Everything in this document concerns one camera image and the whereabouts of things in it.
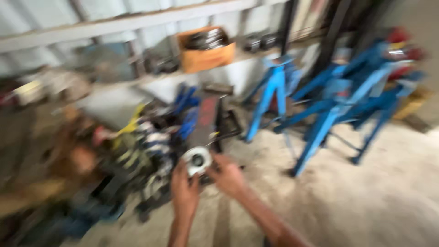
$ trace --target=dusty floor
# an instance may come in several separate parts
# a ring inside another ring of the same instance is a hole
[[[346,125],[334,131],[354,143],[360,136]],[[292,134],[296,152],[304,142]],[[389,124],[359,167],[346,158],[354,151],[335,138],[320,150],[305,172],[292,179],[293,165],[282,135],[260,131],[252,144],[225,144],[246,165],[251,187],[294,228],[317,246],[438,246],[439,132],[419,134]],[[78,243],[63,246],[166,246],[173,219],[171,204],[141,224],[135,199],[116,224],[100,223]],[[263,234],[250,216],[213,185],[201,194],[189,246],[262,246]]]

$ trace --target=dirt floor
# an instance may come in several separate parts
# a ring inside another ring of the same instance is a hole
[[[333,131],[359,145],[349,126]],[[290,133],[296,153],[304,142]],[[251,187],[316,246],[437,246],[439,243],[439,131],[428,135],[388,124],[360,166],[355,154],[335,138],[318,151],[298,178],[282,135],[260,131],[251,144],[224,143],[226,153],[245,165]],[[99,223],[80,242],[67,246],[166,246],[173,219],[169,203],[138,222],[132,198],[116,224]],[[205,187],[191,229],[191,247],[262,246],[263,233],[235,201]]]

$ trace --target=cardboard box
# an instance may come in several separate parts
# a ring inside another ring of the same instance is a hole
[[[215,67],[231,64],[235,55],[236,43],[212,50],[188,50],[185,45],[189,35],[221,28],[220,26],[206,26],[199,29],[190,30],[177,34],[176,40],[180,49],[180,61],[185,73],[195,73],[198,71],[213,69]]]

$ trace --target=box of parts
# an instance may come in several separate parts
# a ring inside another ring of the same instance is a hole
[[[181,65],[185,73],[231,64],[235,42],[220,26],[206,26],[175,35]]]

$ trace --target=corrugated metal wall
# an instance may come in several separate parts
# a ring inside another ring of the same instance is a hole
[[[135,40],[142,50],[154,48],[170,54],[168,36],[178,32],[221,25],[232,36],[253,32],[275,32],[279,28],[283,5],[286,0],[263,0],[262,5],[249,10],[227,12],[214,16],[182,20],[164,25],[151,26],[136,31],[108,34],[96,37],[95,42],[113,43]],[[204,0],[2,0],[0,1],[0,36],[24,33],[30,30],[48,29],[71,25],[81,21],[95,21],[126,13],[165,10],[199,4]],[[315,23],[309,18],[311,8],[323,9],[326,0],[300,0],[298,18],[293,31]],[[93,39],[75,40],[0,54],[0,75],[14,74],[23,70],[49,64],[57,66],[74,62],[76,49],[92,44]]]

